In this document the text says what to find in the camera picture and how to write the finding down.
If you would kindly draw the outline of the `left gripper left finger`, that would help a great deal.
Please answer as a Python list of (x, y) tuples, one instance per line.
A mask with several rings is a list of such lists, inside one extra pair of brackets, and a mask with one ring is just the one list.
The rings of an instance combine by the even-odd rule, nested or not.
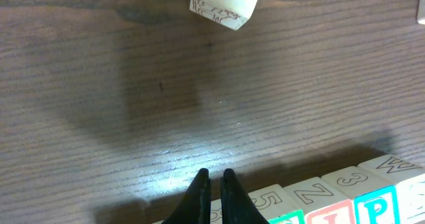
[(211, 179), (201, 168), (181, 202), (162, 224), (209, 224), (211, 221)]

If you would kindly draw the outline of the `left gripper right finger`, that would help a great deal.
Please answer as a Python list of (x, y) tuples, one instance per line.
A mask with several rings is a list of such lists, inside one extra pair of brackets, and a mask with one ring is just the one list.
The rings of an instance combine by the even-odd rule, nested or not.
[(220, 179), (222, 224), (268, 224), (244, 190), (233, 169)]

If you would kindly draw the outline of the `green R block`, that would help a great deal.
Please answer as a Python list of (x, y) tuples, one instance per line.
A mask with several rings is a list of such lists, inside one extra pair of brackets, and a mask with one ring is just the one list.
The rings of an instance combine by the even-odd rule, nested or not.
[(305, 224), (303, 210), (279, 184), (252, 191), (248, 195), (269, 223)]

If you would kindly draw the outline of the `red I block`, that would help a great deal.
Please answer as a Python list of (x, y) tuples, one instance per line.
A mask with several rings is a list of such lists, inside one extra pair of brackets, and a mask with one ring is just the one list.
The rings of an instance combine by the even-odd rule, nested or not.
[(284, 187), (304, 212), (306, 224), (355, 224), (353, 201), (340, 191), (313, 177)]

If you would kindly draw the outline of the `blue P block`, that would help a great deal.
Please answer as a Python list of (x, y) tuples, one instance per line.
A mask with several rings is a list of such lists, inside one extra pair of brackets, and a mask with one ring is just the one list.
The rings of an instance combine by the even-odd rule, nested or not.
[(322, 180), (353, 202), (358, 224), (400, 224), (396, 188), (356, 166), (323, 175)]

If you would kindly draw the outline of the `yellow S block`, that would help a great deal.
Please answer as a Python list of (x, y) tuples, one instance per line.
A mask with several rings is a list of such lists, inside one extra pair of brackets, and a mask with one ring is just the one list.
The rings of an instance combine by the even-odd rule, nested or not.
[(401, 223), (424, 220), (424, 167), (390, 154), (362, 162), (357, 167), (395, 186)]

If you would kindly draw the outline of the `red U block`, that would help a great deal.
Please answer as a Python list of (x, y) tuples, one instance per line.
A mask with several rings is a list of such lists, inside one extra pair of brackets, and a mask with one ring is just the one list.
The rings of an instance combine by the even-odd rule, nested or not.
[(210, 224), (222, 224), (222, 203), (220, 199), (211, 202)]

